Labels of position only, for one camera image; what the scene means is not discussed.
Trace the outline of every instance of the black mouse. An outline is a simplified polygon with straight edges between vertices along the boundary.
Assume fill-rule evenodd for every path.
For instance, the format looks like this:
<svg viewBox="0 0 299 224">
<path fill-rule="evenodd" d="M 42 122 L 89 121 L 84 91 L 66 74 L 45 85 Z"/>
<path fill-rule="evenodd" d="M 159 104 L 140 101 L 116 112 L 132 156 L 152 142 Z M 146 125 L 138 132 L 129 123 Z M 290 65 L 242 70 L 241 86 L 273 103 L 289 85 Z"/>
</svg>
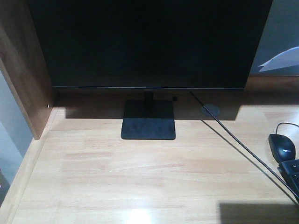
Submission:
<svg viewBox="0 0 299 224">
<path fill-rule="evenodd" d="M 270 134 L 268 139 L 272 155 L 278 163 L 295 159 L 296 148 L 288 137 L 280 134 Z"/>
</svg>

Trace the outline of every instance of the black cable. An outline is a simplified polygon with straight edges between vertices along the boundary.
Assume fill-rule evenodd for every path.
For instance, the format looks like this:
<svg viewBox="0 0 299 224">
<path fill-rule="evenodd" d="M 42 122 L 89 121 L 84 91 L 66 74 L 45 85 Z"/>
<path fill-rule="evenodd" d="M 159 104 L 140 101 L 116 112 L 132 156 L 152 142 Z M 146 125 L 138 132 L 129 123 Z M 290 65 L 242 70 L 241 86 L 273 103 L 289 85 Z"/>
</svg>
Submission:
<svg viewBox="0 0 299 224">
<path fill-rule="evenodd" d="M 281 125 L 294 125 L 294 126 L 296 126 L 296 127 L 299 127 L 299 125 L 296 125 L 296 124 L 293 124 L 293 123 L 281 122 L 281 123 L 279 123 L 279 124 L 277 125 L 275 134 L 277 134 L 278 127 L 281 126 Z"/>
<path fill-rule="evenodd" d="M 197 96 L 194 95 L 193 92 L 190 92 L 190 94 L 200 103 L 200 105 L 214 118 L 214 120 L 217 121 L 217 123 L 236 141 L 238 142 L 247 152 L 249 152 L 257 161 L 259 161 L 264 167 L 267 168 L 286 188 L 289 189 L 290 192 L 292 192 L 297 198 L 299 196 L 289 187 L 289 185 L 280 178 L 266 163 L 264 163 L 258 156 L 256 156 L 246 145 L 244 145 L 237 137 L 235 137 L 225 126 L 221 123 L 221 121 L 216 118 L 210 111 L 207 109 L 207 107 L 198 99 Z"/>
</svg>

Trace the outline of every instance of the paper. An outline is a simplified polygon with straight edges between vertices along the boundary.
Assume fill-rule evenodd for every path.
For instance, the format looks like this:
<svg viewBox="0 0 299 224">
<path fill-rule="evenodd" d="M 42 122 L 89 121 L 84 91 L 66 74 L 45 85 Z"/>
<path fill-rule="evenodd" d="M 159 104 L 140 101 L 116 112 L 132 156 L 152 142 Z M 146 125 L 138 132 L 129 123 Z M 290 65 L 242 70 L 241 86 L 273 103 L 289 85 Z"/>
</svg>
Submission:
<svg viewBox="0 0 299 224">
<path fill-rule="evenodd" d="M 286 50 L 264 64 L 259 65 L 263 67 L 260 72 L 270 71 L 274 69 L 291 67 L 294 65 L 299 65 L 299 47 L 291 48 Z"/>
</svg>

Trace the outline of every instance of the monitor base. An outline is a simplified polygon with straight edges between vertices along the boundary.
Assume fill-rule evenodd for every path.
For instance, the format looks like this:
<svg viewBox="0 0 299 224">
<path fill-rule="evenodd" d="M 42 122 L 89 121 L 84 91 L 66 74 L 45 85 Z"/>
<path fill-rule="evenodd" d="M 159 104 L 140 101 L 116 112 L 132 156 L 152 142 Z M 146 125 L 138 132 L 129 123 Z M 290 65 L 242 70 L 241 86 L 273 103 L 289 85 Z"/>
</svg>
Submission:
<svg viewBox="0 0 299 224">
<path fill-rule="evenodd" d="M 170 100 L 127 100 L 121 128 L 122 139 L 174 140 L 173 105 Z"/>
</svg>

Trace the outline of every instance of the white wall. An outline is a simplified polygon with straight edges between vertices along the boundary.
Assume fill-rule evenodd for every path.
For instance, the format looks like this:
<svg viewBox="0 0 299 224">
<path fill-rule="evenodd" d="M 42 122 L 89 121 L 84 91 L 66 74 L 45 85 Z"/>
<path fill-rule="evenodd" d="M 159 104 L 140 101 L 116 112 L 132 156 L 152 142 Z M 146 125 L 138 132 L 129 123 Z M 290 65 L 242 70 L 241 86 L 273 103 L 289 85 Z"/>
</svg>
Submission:
<svg viewBox="0 0 299 224">
<path fill-rule="evenodd" d="M 299 0 L 273 0 L 251 73 L 259 75 L 299 75 L 299 66 L 258 73 L 258 65 L 277 54 L 299 46 Z"/>
<path fill-rule="evenodd" d="M 0 169 L 10 183 L 32 138 L 22 112 L 0 71 Z"/>
</svg>

